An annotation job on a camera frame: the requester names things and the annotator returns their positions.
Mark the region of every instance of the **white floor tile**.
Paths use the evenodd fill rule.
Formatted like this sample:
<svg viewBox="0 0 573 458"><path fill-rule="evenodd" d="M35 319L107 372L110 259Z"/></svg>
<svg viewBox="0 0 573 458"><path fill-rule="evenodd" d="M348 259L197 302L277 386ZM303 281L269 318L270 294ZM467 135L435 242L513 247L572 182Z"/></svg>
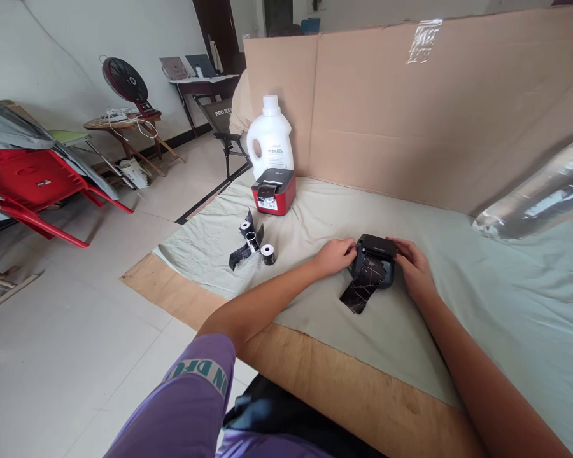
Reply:
<svg viewBox="0 0 573 458"><path fill-rule="evenodd" d="M195 331L172 318L163 332L108 400L104 409L130 415L161 382L170 366L195 337Z"/></svg>
<svg viewBox="0 0 573 458"><path fill-rule="evenodd" d="M227 178L221 142L212 134L205 134L175 151L187 163L176 161L164 167L167 177L154 177L149 188L130 191L122 199L125 205L176 221ZM243 157L230 155L230 173L245 163Z"/></svg>
<svg viewBox="0 0 573 458"><path fill-rule="evenodd" d="M0 457L63 456L158 334L49 265L0 305Z"/></svg>
<svg viewBox="0 0 573 458"><path fill-rule="evenodd" d="M123 412L101 410L65 458L103 457L128 418Z"/></svg>
<svg viewBox="0 0 573 458"><path fill-rule="evenodd" d="M62 214L43 216L75 237L88 240L88 248L61 239L46 240L31 230L22 237L22 243L162 330L170 315L119 278L180 226L144 212L127 214L112 205L100 209L83 198L74 199L62 210Z"/></svg>
<svg viewBox="0 0 573 458"><path fill-rule="evenodd" d="M0 305L0 457L102 456L195 336L119 281L180 227L172 221L226 178L211 134L178 153L186 164L167 165L167 177L124 196L133 215L82 196L42 212L90 243L86 249L22 225L0 232L0 271L19 266L9 280L42 273ZM231 172L244 163L231 156ZM255 374L236 363L230 407Z"/></svg>

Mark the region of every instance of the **light green cloth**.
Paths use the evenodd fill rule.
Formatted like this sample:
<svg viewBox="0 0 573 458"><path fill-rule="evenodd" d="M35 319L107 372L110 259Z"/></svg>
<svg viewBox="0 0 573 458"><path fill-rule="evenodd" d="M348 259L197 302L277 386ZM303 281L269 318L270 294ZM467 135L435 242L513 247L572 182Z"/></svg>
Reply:
<svg viewBox="0 0 573 458"><path fill-rule="evenodd" d="M226 298L310 259L331 238L363 233L415 241L458 320L573 452L573 221L516 242L484 238L471 218L404 200L297 179L285 216L260 214L242 175L153 252L186 278ZM238 226L253 209L265 266L254 254L232 272ZM428 329L404 289L376 291L360 315L339 301L346 270L307 288L275 320L311 335L453 405L458 394Z"/></svg>
<svg viewBox="0 0 573 458"><path fill-rule="evenodd" d="M85 141L87 134L71 130L49 130L49 134L64 146L72 146Z"/></svg>

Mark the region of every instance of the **purple sleeve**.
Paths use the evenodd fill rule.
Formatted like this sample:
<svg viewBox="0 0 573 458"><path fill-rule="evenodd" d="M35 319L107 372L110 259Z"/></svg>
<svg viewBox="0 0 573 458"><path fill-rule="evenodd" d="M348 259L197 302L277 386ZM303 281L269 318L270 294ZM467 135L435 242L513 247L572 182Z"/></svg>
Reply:
<svg viewBox="0 0 573 458"><path fill-rule="evenodd" d="M194 339L125 423L105 457L213 457L235 362L229 337Z"/></svg>

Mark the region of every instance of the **white plastic bottle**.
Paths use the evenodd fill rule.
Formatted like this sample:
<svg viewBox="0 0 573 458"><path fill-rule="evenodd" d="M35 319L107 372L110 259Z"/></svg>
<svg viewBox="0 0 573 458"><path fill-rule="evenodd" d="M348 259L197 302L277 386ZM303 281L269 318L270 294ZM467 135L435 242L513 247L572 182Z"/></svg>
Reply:
<svg viewBox="0 0 573 458"><path fill-rule="evenodd" d="M259 178L267 169L295 170L293 163L293 150L288 135L291 133L291 124L285 115L280 113L278 96L265 95L263 97L263 114L259 116L248 129L246 146L248 155L253 163L253 175ZM261 157L257 157L253 141L257 140L261 146Z"/></svg>

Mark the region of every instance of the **white cable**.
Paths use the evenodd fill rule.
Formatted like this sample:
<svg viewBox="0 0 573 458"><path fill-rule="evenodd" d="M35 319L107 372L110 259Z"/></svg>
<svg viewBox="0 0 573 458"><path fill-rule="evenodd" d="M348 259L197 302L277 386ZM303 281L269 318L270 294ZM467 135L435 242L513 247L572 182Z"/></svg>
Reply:
<svg viewBox="0 0 573 458"><path fill-rule="evenodd" d="M27 3L25 3L24 0L19 0L21 2L21 4L24 6L24 8L27 10L27 12L30 14L30 16L32 17L32 19L34 19L34 21L38 24L38 27L41 28L41 30L49 37L49 39L51 41L53 41L55 43L55 45L60 48L71 60L72 62L74 62L75 66L81 71L81 73L83 75L85 75L85 78L87 79L87 82L89 83L89 85L95 90L98 91L98 88L96 87L96 84L94 83L94 80L91 79L91 77L89 76L89 74L85 71L85 69L81 66L81 64L79 64L78 60L76 60L74 58L74 56L72 56L72 54L70 54L68 52L67 49L65 49L55 38L53 38L53 36L49 33L49 31L45 28L45 26L38 20L38 18L34 15L34 13L32 12L32 10L30 10L30 7L27 5Z"/></svg>
<svg viewBox="0 0 573 458"><path fill-rule="evenodd" d="M107 112L106 112L106 117L107 117L107 119L108 119L108 127L110 127L110 129L111 129L114 133L116 133L117 135L119 135L119 137L121 137L121 138L124 139L125 141L129 141L129 140L128 140L127 138L125 138L123 135L119 134L119 132L117 132L117 131L113 128L113 126L112 126L112 124L111 124L111 118L116 117L115 114L114 114L114 111L116 111L117 113L120 112L121 115L126 115L125 110L128 110L128 109L127 109L127 108L111 108L111 109L107 110ZM142 115L139 114L139 115L137 115L135 118L128 118L128 119L126 119L126 120L118 120L118 121L116 121L116 122L123 123L123 124L133 124L133 123L136 123L136 125L138 126L139 132L140 132L141 134L143 134L146 138L149 138L149 139L151 139L151 140L154 139L154 138L157 138L157 137L159 136L159 132L157 132L157 129L155 128L155 126L154 126L152 123L150 123L149 121L145 121L145 120L140 119L141 117L142 117ZM151 126L151 127L153 128L153 130L155 131L155 135L153 135L152 137L149 136L149 135L146 135L146 134L143 132L142 128L140 127L140 123L145 123L145 124Z"/></svg>

